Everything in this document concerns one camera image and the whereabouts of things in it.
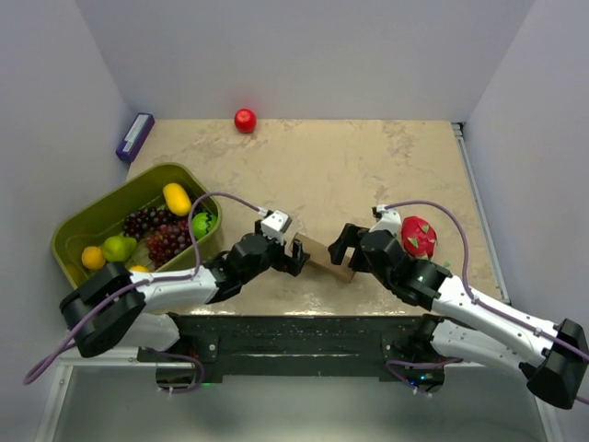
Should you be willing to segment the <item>brown cardboard box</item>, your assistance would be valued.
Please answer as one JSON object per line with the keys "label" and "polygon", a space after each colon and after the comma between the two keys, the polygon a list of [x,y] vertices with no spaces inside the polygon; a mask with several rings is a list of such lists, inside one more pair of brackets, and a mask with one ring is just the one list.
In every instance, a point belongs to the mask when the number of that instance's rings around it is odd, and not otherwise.
{"label": "brown cardboard box", "polygon": [[295,240],[301,243],[303,251],[309,255],[306,266],[311,266],[325,274],[329,274],[345,284],[349,284],[356,275],[356,271],[351,267],[352,256],[349,253],[344,255],[341,264],[333,264],[330,260],[327,245],[300,232],[294,234],[291,244],[294,244]]}

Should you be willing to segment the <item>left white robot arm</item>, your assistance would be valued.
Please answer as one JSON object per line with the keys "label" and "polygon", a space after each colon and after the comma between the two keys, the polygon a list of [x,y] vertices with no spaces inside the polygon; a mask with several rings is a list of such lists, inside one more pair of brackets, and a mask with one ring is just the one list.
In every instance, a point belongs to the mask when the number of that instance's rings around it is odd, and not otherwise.
{"label": "left white robot arm", "polygon": [[60,304],[77,350],[85,358],[102,355],[139,328],[142,314],[228,300],[271,268],[299,275],[310,258],[302,242],[295,240],[288,255],[285,242],[265,235],[264,228],[257,222],[253,233],[197,270],[139,273],[118,262],[106,265]]}

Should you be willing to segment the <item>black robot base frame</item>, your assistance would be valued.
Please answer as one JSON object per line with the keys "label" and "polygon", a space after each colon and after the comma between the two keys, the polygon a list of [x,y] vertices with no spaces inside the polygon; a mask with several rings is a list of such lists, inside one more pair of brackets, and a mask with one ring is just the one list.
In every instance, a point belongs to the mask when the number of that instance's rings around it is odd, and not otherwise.
{"label": "black robot base frame", "polygon": [[156,382],[186,388],[229,376],[406,378],[435,393],[445,382],[443,358],[426,342],[434,315],[174,316],[180,340],[162,354],[141,349],[155,363]]}

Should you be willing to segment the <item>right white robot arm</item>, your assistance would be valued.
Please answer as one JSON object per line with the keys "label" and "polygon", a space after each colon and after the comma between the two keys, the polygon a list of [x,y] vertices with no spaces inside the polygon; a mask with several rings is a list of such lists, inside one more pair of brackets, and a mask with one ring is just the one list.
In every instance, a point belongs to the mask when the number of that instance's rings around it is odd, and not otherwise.
{"label": "right white robot arm", "polygon": [[416,359],[442,355],[504,366],[521,372],[528,390],[556,408],[570,410],[580,400],[588,343],[577,322],[539,319],[488,297],[444,267],[410,256],[390,229],[346,224],[328,247],[331,262],[342,264],[347,249],[356,272],[372,274],[403,302],[441,315],[410,338]]}

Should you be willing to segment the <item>olive green plastic bin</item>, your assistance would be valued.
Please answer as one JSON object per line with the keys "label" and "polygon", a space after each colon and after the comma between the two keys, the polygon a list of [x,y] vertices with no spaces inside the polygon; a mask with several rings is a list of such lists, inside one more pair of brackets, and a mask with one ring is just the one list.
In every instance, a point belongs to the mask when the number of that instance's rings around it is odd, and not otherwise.
{"label": "olive green plastic bin", "polygon": [[[184,166],[179,163],[162,163],[125,182],[57,227],[52,237],[52,253],[72,288],[78,288],[95,273],[82,264],[84,248],[100,246],[107,238],[122,235],[124,218],[131,212],[145,207],[163,208],[165,199],[162,190],[171,182],[181,185],[193,202],[198,196],[208,192]],[[213,230],[197,243],[202,262],[207,262],[223,248],[222,208],[215,198],[205,200],[199,207],[218,217]],[[186,270],[194,267],[195,254],[190,246],[156,269],[148,259],[148,250],[142,240],[125,262],[126,267],[135,264],[149,267],[156,272]]]}

